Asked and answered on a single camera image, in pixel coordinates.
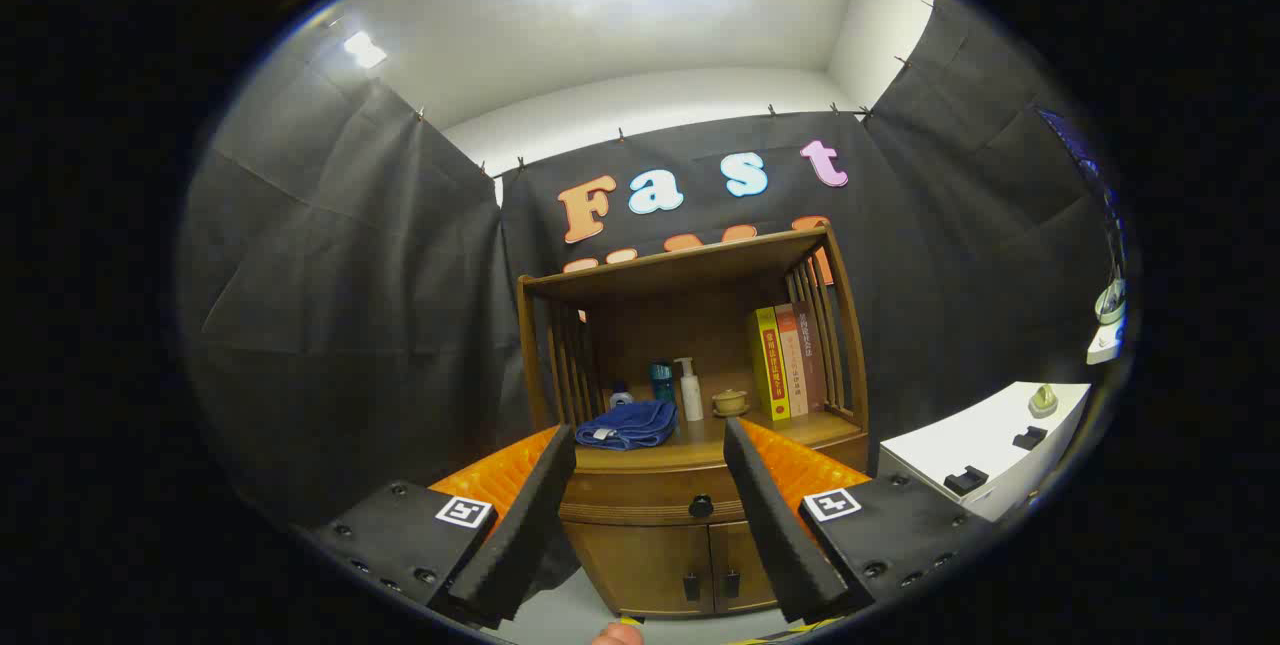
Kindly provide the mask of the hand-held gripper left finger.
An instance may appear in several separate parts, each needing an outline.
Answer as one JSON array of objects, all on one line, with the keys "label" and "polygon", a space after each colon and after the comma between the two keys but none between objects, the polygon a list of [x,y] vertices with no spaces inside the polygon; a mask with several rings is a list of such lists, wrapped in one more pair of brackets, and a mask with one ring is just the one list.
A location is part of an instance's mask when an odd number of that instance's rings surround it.
[{"label": "hand-held gripper left finger", "polygon": [[305,540],[415,610],[495,628],[516,617],[561,529],[575,448],[573,427],[545,427],[433,486],[375,488]]}]

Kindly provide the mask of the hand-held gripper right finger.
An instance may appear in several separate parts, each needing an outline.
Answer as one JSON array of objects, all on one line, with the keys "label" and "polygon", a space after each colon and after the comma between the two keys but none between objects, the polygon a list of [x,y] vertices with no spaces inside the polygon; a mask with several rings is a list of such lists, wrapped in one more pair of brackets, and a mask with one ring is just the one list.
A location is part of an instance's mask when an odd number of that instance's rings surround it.
[{"label": "hand-held gripper right finger", "polygon": [[993,525],[902,471],[864,474],[744,418],[724,463],[785,619],[902,601],[972,563]]}]

